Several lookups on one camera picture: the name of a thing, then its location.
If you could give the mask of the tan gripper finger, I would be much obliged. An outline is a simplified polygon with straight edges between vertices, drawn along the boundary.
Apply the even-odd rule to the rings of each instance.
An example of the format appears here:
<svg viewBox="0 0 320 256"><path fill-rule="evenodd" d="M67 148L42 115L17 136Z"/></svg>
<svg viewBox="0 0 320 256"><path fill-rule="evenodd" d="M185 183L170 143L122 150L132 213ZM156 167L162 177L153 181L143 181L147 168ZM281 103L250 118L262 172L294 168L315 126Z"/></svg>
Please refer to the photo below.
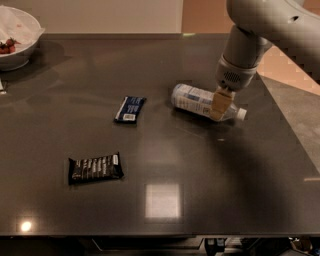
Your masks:
<svg viewBox="0 0 320 256"><path fill-rule="evenodd" d="M210 117L214 121L221 121L227 109L234 100L234 92L228 88L218 87L213 94Z"/></svg>

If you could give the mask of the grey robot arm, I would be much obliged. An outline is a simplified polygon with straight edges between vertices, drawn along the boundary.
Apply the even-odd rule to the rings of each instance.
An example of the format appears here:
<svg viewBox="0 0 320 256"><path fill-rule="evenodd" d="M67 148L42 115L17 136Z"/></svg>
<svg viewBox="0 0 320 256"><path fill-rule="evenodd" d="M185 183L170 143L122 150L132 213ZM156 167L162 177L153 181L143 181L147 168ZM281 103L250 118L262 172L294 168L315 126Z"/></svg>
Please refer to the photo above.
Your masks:
<svg viewBox="0 0 320 256"><path fill-rule="evenodd" d="M278 47L314 81L320 81L320 17L305 0L226 0L234 22L216 69L210 117L220 121L236 92L247 87L264 53Z"/></svg>

